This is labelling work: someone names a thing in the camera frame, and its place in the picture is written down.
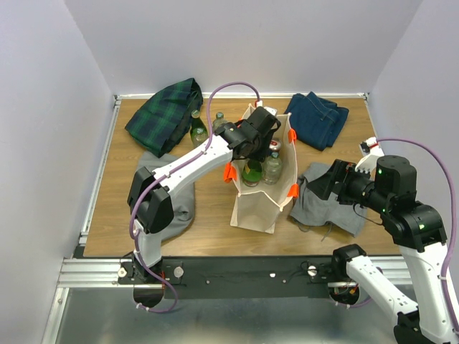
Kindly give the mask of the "clear bottle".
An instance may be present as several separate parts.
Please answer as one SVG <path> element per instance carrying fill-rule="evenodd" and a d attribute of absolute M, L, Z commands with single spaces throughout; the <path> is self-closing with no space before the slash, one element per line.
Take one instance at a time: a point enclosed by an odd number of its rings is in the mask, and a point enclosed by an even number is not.
<path fill-rule="evenodd" d="M 217 112 L 215 115 L 215 119 L 212 123 L 212 130 L 215 132 L 219 126 L 225 124 L 227 122 L 227 119 L 224 117 L 223 112 Z"/>
<path fill-rule="evenodd" d="M 270 156 L 268 156 L 262 167 L 262 179 L 263 182 L 267 185 L 273 185 L 277 183 L 280 179 L 281 173 L 283 169 L 283 162 L 280 159 L 279 152 L 272 152 Z"/>
<path fill-rule="evenodd" d="M 194 148 L 199 147 L 208 139 L 208 133 L 205 128 L 194 128 L 191 130 L 191 141 Z"/>

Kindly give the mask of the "beige canvas tote bag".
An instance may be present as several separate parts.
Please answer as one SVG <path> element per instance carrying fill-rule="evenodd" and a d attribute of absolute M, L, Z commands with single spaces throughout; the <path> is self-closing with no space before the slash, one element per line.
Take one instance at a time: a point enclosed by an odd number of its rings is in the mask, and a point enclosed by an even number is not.
<path fill-rule="evenodd" d="M 233 161 L 225 166 L 224 181 L 233 182 L 237 190 L 231 226 L 272 234 L 280 213 L 298 196 L 296 132 L 290 125 L 290 116 L 290 113 L 277 116 L 280 128 L 274 137 L 281 142 L 280 159 L 283 163 L 277 183 L 267 185 L 261 181 L 256 186 L 246 186 L 242 181 L 244 160 Z"/>

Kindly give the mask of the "green perrier bottle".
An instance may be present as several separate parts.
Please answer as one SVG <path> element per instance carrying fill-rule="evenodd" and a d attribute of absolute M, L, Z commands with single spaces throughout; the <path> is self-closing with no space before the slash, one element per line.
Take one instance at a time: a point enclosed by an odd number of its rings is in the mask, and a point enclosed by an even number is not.
<path fill-rule="evenodd" d="M 208 136 L 207 128 L 204 122 L 200 117 L 200 112 L 198 110 L 193 110 L 191 112 L 191 137 L 193 138 L 197 134 L 197 130 L 201 128 L 203 133 Z"/>
<path fill-rule="evenodd" d="M 248 187 L 255 187 L 262 178 L 262 164 L 254 159 L 249 159 L 242 169 L 242 181 Z"/>

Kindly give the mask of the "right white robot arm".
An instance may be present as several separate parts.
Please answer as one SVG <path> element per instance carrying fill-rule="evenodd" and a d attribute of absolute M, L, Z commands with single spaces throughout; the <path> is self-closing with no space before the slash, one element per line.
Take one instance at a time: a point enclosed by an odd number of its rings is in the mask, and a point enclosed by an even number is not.
<path fill-rule="evenodd" d="M 448 297 L 449 273 L 442 271 L 448 248 L 440 214 L 416 199 L 417 171 L 401 156 L 376 160 L 375 178 L 355 164 L 335 160 L 307 187 L 320 199 L 336 194 L 340 204 L 360 205 L 380 215 L 409 270 L 415 300 L 395 287 L 357 244 L 333 251 L 331 275 L 358 284 L 390 318 L 398 343 L 457 343 L 453 316 L 458 301 Z"/>

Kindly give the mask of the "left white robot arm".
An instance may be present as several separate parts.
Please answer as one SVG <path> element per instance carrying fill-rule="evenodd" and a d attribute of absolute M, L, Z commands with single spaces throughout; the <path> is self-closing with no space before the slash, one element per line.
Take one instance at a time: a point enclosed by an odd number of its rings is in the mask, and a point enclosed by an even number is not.
<path fill-rule="evenodd" d="M 145 167 L 136 171 L 127 203 L 137 261 L 134 274 L 140 281 L 150 283 L 158 277 L 162 231 L 174 219 L 173 200 L 179 192 L 234 160 L 263 161 L 280 126 L 275 115 L 257 107 L 246 119 L 220 125 L 204 143 L 174 162 L 154 171 Z"/>

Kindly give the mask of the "red soda can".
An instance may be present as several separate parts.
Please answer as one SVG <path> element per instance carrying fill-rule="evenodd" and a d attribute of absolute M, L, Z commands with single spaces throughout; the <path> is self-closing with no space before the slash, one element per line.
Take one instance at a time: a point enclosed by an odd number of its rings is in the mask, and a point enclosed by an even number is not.
<path fill-rule="evenodd" d="M 280 149 L 282 147 L 282 141 L 281 140 L 278 140 L 277 138 L 273 138 L 271 141 L 270 141 L 270 146 L 269 146 L 269 149 L 271 152 L 280 152 Z"/>

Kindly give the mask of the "right grey shorts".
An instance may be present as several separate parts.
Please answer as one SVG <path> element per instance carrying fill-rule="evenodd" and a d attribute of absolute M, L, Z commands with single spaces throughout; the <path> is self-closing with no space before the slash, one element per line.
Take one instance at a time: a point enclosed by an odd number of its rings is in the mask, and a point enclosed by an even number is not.
<path fill-rule="evenodd" d="M 298 177 L 299 196 L 290 217 L 304 226 L 332 224 L 357 237 L 364 228 L 365 219 L 361 216 L 366 216 L 366 209 L 357 209 L 355 213 L 352 206 L 339 204 L 332 195 L 324 201 L 307 188 L 311 181 L 322 176 L 329 168 L 330 165 L 325 163 L 312 162 Z"/>

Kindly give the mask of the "blue denim jeans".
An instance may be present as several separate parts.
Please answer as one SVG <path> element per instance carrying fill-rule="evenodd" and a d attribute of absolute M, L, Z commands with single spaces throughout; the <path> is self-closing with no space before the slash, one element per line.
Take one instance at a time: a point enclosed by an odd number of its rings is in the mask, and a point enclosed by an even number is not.
<path fill-rule="evenodd" d="M 331 148 L 349 116 L 349 109 L 314 92 L 292 96 L 286 110 L 297 139 L 316 150 Z"/>

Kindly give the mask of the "left grey cloth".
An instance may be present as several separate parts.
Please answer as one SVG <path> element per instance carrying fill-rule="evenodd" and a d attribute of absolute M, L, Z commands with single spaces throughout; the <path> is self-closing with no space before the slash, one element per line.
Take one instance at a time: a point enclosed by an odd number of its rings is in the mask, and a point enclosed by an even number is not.
<path fill-rule="evenodd" d="M 149 151 L 145 151 L 138 160 L 136 171 L 146 167 L 150 171 L 168 165 L 175 160 L 177 156 L 164 154 L 160 158 L 156 157 Z M 174 218 L 171 223 L 161 232 L 162 240 L 179 236 L 193 222 L 195 217 L 195 187 L 194 184 L 189 184 L 183 187 L 182 190 L 172 198 L 172 206 L 174 210 Z"/>

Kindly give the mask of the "green plaid cloth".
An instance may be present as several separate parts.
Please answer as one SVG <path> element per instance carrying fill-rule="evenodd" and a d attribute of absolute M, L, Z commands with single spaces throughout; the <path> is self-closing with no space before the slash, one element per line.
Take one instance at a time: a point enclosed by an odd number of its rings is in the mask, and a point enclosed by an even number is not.
<path fill-rule="evenodd" d="M 160 158 L 169 153 L 191 128 L 191 113 L 200 110 L 202 91 L 194 78 L 158 91 L 133 115 L 125 130 L 139 145 Z"/>

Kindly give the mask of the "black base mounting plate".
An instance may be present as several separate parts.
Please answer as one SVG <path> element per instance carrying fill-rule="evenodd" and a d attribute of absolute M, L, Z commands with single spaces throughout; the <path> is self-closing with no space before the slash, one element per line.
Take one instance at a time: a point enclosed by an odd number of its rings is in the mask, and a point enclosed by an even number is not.
<path fill-rule="evenodd" d="M 145 269 L 134 257 L 118 281 L 133 285 L 136 300 L 342 297 L 355 302 L 359 288 L 335 272 L 330 255 L 164 257 Z"/>

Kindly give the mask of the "aluminium frame rail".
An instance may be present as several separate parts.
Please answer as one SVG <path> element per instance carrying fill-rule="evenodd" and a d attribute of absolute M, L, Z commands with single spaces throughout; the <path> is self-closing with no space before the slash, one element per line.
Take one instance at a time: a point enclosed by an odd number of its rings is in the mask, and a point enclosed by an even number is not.
<path fill-rule="evenodd" d="M 60 265 L 56 290 L 42 338 L 43 343 L 58 342 L 72 290 L 87 288 L 101 290 L 119 287 L 119 284 L 115 281 L 114 258 L 94 257 L 88 259 L 83 256 L 83 252 L 90 233 L 96 201 L 122 100 L 122 95 L 113 95 L 110 101 L 108 131 L 104 136 L 103 148 L 97 159 L 98 164 L 95 176 L 91 179 L 90 198 L 85 207 L 82 225 L 79 227 L 78 236 L 71 254 L 68 257 L 64 257 Z"/>

